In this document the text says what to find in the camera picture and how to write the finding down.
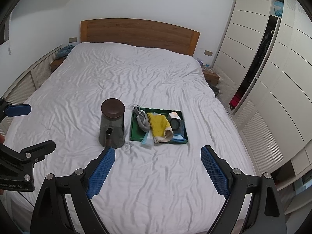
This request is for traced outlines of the person left hand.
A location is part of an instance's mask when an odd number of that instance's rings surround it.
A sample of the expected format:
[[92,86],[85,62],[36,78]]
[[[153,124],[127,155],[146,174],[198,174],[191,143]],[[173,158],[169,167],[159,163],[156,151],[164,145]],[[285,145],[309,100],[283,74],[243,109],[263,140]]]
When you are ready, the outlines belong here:
[[[5,142],[5,138],[0,135],[0,144],[3,144]],[[0,189],[0,195],[3,195],[4,191],[2,189]]]

